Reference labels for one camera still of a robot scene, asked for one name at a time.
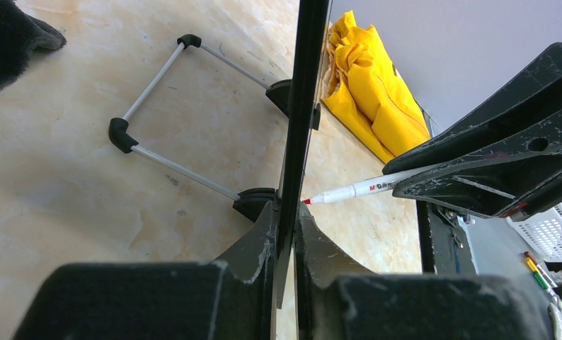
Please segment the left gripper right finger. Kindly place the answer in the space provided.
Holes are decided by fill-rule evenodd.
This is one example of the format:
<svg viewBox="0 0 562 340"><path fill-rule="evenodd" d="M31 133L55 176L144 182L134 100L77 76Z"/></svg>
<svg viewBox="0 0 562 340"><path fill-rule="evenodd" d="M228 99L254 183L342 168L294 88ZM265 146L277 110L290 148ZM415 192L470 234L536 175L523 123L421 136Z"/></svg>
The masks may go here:
<svg viewBox="0 0 562 340"><path fill-rule="evenodd" d="M346 254L301 205L294 233L300 339L549 339L531 298L499 276L387 275Z"/></svg>

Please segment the white whiteboard black frame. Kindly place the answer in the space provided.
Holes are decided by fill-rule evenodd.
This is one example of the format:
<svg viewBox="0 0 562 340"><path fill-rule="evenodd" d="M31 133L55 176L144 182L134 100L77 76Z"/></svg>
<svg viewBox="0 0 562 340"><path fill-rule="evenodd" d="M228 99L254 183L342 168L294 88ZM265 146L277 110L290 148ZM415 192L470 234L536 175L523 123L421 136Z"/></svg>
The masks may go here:
<svg viewBox="0 0 562 340"><path fill-rule="evenodd" d="M140 305L203 307L226 298L239 307L254 309L257 304L268 304L281 308L302 205L299 197L309 138L319 116L316 81L328 8L328 1L300 3L293 77L267 89L269 96L280 91L277 102L289 122L279 188L253 188L236 194L141 147L127 129L130 118L153 91L153 84L122 117L110 121L108 136L119 150L140 154L231 198L234 209L253 222L253 227L212 263L130 263L109 268L108 280L115 293Z"/></svg>

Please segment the red white marker pen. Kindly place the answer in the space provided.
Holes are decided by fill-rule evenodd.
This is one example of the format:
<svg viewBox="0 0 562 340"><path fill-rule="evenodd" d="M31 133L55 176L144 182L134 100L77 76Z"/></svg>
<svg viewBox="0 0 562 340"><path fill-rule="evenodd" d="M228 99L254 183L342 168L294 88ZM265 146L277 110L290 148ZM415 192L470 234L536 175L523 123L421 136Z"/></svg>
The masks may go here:
<svg viewBox="0 0 562 340"><path fill-rule="evenodd" d="M423 166L416 169L400 171L395 174L388 174L369 178L364 181L352 183L348 186L334 188L324 191L318 195L312 196L303 200L304 204L319 204L319 203L333 203L341 200L357 198L360 196L367 196L374 193L381 193L384 191L392 191L396 184L409 179L421 172L432 169L435 165Z"/></svg>

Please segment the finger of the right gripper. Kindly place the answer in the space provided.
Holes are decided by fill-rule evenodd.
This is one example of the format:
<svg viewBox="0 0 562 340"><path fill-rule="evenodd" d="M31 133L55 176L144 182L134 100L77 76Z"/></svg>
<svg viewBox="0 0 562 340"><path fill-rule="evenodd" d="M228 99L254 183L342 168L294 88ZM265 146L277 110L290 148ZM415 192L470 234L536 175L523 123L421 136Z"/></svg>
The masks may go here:
<svg viewBox="0 0 562 340"><path fill-rule="evenodd" d="M527 216L562 202L562 110L502 140L462 153L471 137L438 137L392 161L394 173L427 166L399 183L393 195L483 218Z"/></svg>
<svg viewBox="0 0 562 340"><path fill-rule="evenodd" d="M555 42L450 128L392 159L383 173L451 161L514 135L560 109L562 42Z"/></svg>

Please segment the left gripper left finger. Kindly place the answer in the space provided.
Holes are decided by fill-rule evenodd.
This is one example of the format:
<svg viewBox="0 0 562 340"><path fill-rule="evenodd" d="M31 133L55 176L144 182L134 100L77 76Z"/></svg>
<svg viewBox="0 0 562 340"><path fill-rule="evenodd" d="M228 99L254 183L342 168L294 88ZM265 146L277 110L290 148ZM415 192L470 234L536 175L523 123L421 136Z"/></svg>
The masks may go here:
<svg viewBox="0 0 562 340"><path fill-rule="evenodd" d="M274 339L278 206L212 261L70 263L40 286L16 339Z"/></svg>

